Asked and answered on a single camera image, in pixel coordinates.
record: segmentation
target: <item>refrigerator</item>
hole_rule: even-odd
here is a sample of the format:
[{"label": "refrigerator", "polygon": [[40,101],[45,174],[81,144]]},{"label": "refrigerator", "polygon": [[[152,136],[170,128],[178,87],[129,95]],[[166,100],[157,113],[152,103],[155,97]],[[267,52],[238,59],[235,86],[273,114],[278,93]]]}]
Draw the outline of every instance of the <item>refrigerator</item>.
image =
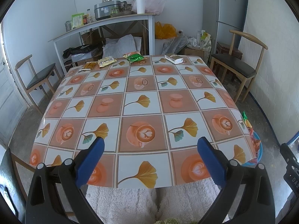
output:
[{"label": "refrigerator", "polygon": [[[233,34],[230,29],[243,31],[247,0],[203,0],[202,29],[211,35],[211,54],[216,53],[217,42],[230,45]],[[241,37],[236,35],[234,47]]]}]

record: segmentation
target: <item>chair backrest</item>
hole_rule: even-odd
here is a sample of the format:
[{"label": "chair backrest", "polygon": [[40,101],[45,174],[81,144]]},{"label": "chair backrest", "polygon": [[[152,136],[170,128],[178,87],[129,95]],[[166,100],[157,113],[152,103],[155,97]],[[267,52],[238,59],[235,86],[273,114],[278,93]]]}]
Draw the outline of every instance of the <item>chair backrest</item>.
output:
[{"label": "chair backrest", "polygon": [[18,78],[19,78],[19,80],[20,80],[20,83],[22,84],[22,87],[24,88],[25,91],[26,91],[26,87],[25,87],[25,85],[24,85],[24,83],[23,83],[23,80],[22,80],[22,78],[21,78],[21,76],[20,76],[20,74],[19,74],[19,72],[18,72],[18,69],[19,69],[19,68],[21,67],[21,65],[23,65],[26,61],[29,61],[30,67],[31,67],[31,69],[32,69],[32,71],[33,71],[33,74],[36,75],[36,72],[35,72],[35,70],[34,70],[34,68],[33,68],[33,65],[32,65],[32,63],[31,63],[31,60],[30,60],[31,57],[32,57],[32,55],[27,56],[27,57],[24,58],[23,60],[20,60],[20,61],[16,64],[16,66],[15,66],[15,71],[16,71],[17,76],[18,76]]},{"label": "chair backrest", "polygon": [[0,164],[0,220],[25,223],[27,195],[22,185],[16,162],[34,172],[35,168],[13,155],[8,148]]},{"label": "chair backrest", "polygon": [[239,35],[241,37],[244,37],[256,44],[259,44],[260,46],[262,46],[262,51],[261,51],[261,54],[260,54],[260,57],[259,57],[259,60],[258,60],[258,63],[257,63],[257,66],[255,67],[255,71],[258,72],[259,68],[260,68],[260,65],[261,65],[261,62],[262,62],[262,58],[263,58],[263,54],[264,54],[264,50],[265,49],[268,49],[268,46],[266,46],[262,41],[260,41],[257,37],[251,35],[251,34],[248,34],[248,33],[244,33],[244,32],[240,32],[240,31],[236,31],[236,30],[232,30],[230,29],[229,32],[233,33],[233,39],[231,41],[231,47],[229,48],[229,54],[231,55],[231,53],[233,52],[233,47],[234,47],[234,41],[235,41],[235,35]]}]

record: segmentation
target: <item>table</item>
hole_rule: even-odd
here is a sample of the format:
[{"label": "table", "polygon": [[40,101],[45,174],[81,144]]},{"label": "table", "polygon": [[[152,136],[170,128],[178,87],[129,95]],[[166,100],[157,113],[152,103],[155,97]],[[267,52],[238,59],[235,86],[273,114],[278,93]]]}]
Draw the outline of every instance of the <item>table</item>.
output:
[{"label": "table", "polygon": [[147,56],[71,68],[41,120],[30,164],[61,164],[100,136],[105,152],[89,184],[156,188],[210,176],[196,148],[201,136],[228,159],[253,159],[234,101],[199,57],[183,57],[179,65]]},{"label": "table", "polygon": [[62,40],[64,38],[72,36],[74,34],[78,34],[80,43],[81,43],[80,32],[82,32],[82,31],[89,30],[89,29],[92,29],[95,27],[105,26],[108,24],[115,24],[115,23],[127,22],[127,21],[138,21],[138,20],[148,20],[149,54],[154,55],[155,54],[155,17],[154,17],[154,13],[132,14],[132,15],[125,15],[125,16],[118,16],[118,17],[113,17],[113,18],[102,19],[102,20],[99,20],[99,21],[96,21],[96,22],[93,22],[90,24],[83,25],[79,28],[72,29],[58,37],[55,37],[55,38],[49,40],[48,42],[53,41],[60,65],[63,70],[63,73],[66,74],[66,69],[63,64],[62,56],[57,49],[57,42],[59,40]]}]

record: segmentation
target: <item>chair leg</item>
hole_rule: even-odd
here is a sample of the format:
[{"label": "chair leg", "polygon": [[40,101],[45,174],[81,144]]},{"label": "chair leg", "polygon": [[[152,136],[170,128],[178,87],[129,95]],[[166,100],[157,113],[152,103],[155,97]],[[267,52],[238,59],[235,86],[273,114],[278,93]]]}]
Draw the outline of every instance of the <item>chair leg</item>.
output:
[{"label": "chair leg", "polygon": [[211,59],[211,64],[210,64],[210,69],[211,69],[211,71],[213,71],[214,63],[215,63],[215,58],[212,57],[212,59]]},{"label": "chair leg", "polygon": [[47,82],[47,84],[48,84],[48,86],[49,86],[51,92],[54,94],[54,93],[55,93],[55,90],[54,90],[54,88],[52,87],[52,85],[50,84],[49,79],[46,79],[46,82]]},{"label": "chair leg", "polygon": [[247,94],[249,93],[249,90],[250,90],[250,88],[251,88],[251,86],[252,86],[252,84],[253,84],[254,81],[255,81],[255,77],[251,79],[251,81],[250,81],[250,83],[249,83],[249,85],[247,87],[246,93],[244,94],[244,96],[243,96],[243,98],[241,100],[241,103],[243,103],[243,101],[245,100],[245,98],[246,98]]},{"label": "chair leg", "polygon": [[60,81],[61,81],[61,76],[59,75],[59,72],[58,72],[56,66],[54,66],[54,70],[56,71],[56,74],[57,74],[57,76],[58,76],[58,78],[59,78],[59,82],[60,82]]},{"label": "chair leg", "polygon": [[31,102],[33,103],[33,106],[37,109],[37,111],[38,111],[41,115],[44,115],[44,114],[40,111],[39,107],[36,105],[35,101],[34,101],[33,98],[31,97],[31,95],[30,95],[29,93],[26,93],[26,94],[27,94],[27,96],[29,97],[29,99],[31,100]]},{"label": "chair leg", "polygon": [[221,78],[221,83],[223,83],[223,81],[224,81],[224,78],[225,78],[226,72],[227,72],[227,68],[226,68],[226,67],[224,67],[224,71],[223,71],[222,78]]},{"label": "chair leg", "polygon": [[241,92],[242,92],[242,89],[243,89],[243,87],[244,87],[246,81],[247,81],[247,78],[244,77],[244,78],[243,78],[243,81],[241,82],[241,85],[240,85],[240,87],[239,87],[239,90],[238,90],[238,92],[237,92],[237,94],[236,94],[236,96],[235,96],[235,98],[234,98],[234,102],[235,102],[235,103],[237,102],[237,100],[238,100],[238,98],[239,98],[239,96],[240,96],[240,94],[241,94]]},{"label": "chair leg", "polygon": [[41,89],[44,92],[44,94],[46,95],[47,99],[49,98],[49,96],[47,95],[46,91],[44,90],[43,86],[41,85]]}]

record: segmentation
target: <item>chair seat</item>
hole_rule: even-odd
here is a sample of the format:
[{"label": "chair seat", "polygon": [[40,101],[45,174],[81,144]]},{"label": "chair seat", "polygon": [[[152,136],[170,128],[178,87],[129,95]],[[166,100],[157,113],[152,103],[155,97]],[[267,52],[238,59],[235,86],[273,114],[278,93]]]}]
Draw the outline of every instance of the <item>chair seat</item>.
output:
[{"label": "chair seat", "polygon": [[26,89],[28,90],[29,88],[31,88],[35,84],[37,84],[37,83],[41,82],[42,80],[44,80],[51,73],[51,71],[53,71],[54,66],[55,66],[55,63],[47,66],[46,68],[42,69],[39,73],[37,73],[33,77],[33,79],[31,80],[31,82],[29,82]]},{"label": "chair seat", "polygon": [[216,58],[217,60],[223,62],[224,64],[228,65],[229,67],[235,69],[237,72],[241,73],[243,76],[250,78],[255,76],[257,73],[255,69],[253,69],[247,63],[241,61],[237,57],[234,57],[229,54],[213,54],[212,57]]}]

